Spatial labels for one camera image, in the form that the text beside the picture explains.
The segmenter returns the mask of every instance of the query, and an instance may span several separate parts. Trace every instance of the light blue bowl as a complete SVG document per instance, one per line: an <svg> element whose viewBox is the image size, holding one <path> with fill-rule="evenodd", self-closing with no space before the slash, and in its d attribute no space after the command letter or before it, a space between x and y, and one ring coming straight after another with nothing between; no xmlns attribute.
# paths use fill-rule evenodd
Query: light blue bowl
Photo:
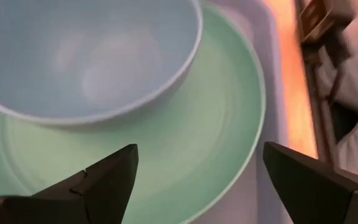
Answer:
<svg viewBox="0 0 358 224"><path fill-rule="evenodd" d="M0 0L0 111L88 124L176 90L201 40L197 0Z"/></svg>

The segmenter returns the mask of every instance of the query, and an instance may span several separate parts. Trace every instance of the ceramic plate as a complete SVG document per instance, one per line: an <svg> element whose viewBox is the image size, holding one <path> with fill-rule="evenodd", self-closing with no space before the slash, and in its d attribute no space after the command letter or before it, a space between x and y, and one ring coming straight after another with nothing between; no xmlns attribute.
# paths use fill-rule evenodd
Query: ceramic plate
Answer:
<svg viewBox="0 0 358 224"><path fill-rule="evenodd" d="M130 143L139 170L124 223L190 222L236 181L265 113L262 70L247 39L203 5L200 50L172 99L126 124L50 129L0 114L0 195L31 195Z"/></svg>

